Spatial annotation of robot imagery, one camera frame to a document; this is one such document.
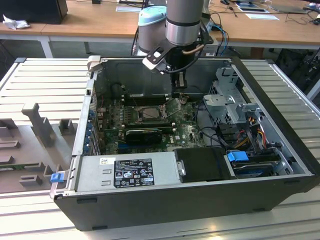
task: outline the yellow wire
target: yellow wire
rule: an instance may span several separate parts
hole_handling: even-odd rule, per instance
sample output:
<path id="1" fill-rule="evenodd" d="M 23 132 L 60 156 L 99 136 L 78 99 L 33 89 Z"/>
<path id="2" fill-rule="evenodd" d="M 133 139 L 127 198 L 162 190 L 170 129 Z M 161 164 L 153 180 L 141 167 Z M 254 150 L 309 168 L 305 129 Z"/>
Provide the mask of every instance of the yellow wire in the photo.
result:
<path id="1" fill-rule="evenodd" d="M 241 147 L 243 144 L 245 144 L 247 141 L 249 140 L 249 138 L 245 138 L 242 142 L 240 142 L 237 146 L 235 146 L 234 148 L 237 149 L 239 147 Z"/>
<path id="2" fill-rule="evenodd" d="M 258 131 L 259 134 L 261 134 L 262 137 L 262 145 L 265 145 L 265 134 L 262 131 Z"/>

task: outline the computer case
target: computer case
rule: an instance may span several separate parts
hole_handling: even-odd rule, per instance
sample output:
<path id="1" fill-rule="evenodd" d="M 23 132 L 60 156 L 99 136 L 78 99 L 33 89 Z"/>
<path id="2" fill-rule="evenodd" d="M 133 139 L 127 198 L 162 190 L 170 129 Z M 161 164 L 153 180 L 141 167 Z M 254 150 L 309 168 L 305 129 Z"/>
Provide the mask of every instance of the computer case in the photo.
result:
<path id="1" fill-rule="evenodd" d="M 28 23 L 61 24 L 68 12 L 66 0 L 0 1 L 0 16 Z"/>

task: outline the white tissue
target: white tissue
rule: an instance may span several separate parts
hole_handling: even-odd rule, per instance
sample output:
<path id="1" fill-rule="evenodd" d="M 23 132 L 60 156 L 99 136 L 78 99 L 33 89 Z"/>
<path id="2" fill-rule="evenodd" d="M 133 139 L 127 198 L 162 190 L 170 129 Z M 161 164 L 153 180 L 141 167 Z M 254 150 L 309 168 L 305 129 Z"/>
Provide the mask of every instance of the white tissue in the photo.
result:
<path id="1" fill-rule="evenodd" d="M 2 21 L 2 23 L 9 29 L 16 30 L 30 27 L 30 25 L 24 20 L 12 20 L 10 18 L 7 18 L 5 15 L 3 15 L 3 19 L 4 21 Z"/>

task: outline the warning label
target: warning label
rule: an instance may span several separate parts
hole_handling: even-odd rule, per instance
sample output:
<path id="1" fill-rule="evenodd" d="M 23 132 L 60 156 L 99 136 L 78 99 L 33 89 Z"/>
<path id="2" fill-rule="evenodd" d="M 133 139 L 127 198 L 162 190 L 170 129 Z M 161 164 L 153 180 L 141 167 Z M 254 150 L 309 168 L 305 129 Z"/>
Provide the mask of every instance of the warning label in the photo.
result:
<path id="1" fill-rule="evenodd" d="M 151 158 L 114 161 L 114 187 L 155 185 Z"/>

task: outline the blue latch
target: blue latch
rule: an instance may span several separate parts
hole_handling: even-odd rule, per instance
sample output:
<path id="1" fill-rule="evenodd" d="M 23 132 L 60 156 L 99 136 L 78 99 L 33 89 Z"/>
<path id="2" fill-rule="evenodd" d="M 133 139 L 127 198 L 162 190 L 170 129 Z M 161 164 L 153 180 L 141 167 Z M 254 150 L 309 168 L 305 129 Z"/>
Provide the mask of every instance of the blue latch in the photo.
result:
<path id="1" fill-rule="evenodd" d="M 65 174 L 63 172 L 51 174 L 51 183 L 63 183 Z"/>
<path id="2" fill-rule="evenodd" d="M 245 151 L 232 151 L 227 154 L 227 157 L 230 162 L 248 161 L 249 160 Z"/>

